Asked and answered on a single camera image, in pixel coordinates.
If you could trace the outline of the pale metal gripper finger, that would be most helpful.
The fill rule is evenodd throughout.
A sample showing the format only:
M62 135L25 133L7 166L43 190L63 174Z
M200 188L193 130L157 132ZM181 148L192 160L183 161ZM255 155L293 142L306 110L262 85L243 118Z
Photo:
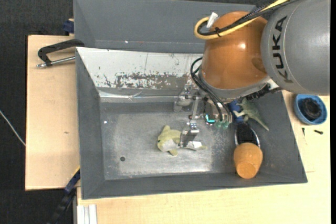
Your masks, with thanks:
M181 112L195 102L196 89L193 86L185 85L174 101L173 111Z
M200 130L196 121L189 121L185 124L180 135L180 147L187 147L190 141L193 141Z

